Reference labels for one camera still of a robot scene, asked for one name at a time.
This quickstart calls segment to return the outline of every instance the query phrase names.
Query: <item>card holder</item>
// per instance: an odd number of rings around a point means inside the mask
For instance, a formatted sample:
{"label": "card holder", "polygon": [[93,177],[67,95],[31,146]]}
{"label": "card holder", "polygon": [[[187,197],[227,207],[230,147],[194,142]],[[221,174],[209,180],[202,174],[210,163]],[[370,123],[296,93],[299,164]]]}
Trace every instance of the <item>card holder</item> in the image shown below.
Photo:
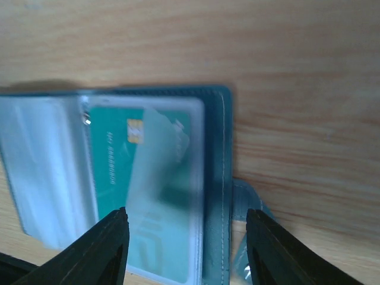
{"label": "card holder", "polygon": [[99,220],[90,143],[89,124],[95,122],[91,104],[99,100],[106,102],[111,97],[121,100],[144,96],[158,101],[172,97],[202,102],[203,226],[196,241],[201,258],[192,268],[199,276],[192,275],[191,280],[172,284],[227,284],[232,97],[223,86],[137,87],[1,96],[0,123],[5,127],[0,131],[0,147],[23,229],[48,247],[64,248]]}

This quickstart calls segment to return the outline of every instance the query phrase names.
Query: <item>wooden table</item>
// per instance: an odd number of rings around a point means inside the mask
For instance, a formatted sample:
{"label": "wooden table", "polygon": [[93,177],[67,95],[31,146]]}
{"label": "wooden table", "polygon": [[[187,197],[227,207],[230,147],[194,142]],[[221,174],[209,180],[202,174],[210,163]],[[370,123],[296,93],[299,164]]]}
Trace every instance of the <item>wooden table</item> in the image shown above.
{"label": "wooden table", "polygon": [[[312,250],[378,284],[379,1],[0,5],[4,90],[232,86],[234,175],[256,187],[280,223]],[[234,229],[239,243],[243,226]],[[0,251],[36,264],[56,254],[22,234],[3,170]]]}

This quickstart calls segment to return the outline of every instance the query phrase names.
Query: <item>wallet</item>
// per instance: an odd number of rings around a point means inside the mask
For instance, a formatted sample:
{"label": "wallet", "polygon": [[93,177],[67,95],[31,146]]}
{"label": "wallet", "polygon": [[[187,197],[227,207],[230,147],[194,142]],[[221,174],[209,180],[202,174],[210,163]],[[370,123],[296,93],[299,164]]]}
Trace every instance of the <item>wallet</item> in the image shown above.
{"label": "wallet", "polygon": [[221,85],[2,94],[0,151],[24,232],[64,249],[126,206],[127,271],[228,284],[232,110]]}

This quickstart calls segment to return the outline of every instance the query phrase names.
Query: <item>green bank card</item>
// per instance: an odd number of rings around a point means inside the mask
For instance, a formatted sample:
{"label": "green bank card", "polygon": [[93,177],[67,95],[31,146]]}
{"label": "green bank card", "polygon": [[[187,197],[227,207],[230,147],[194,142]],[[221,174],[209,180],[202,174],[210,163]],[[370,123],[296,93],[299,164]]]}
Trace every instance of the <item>green bank card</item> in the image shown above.
{"label": "green bank card", "polygon": [[95,107],[90,117],[99,219],[125,206],[131,232],[128,266],[163,277],[164,283],[185,283],[194,234],[190,116]]}

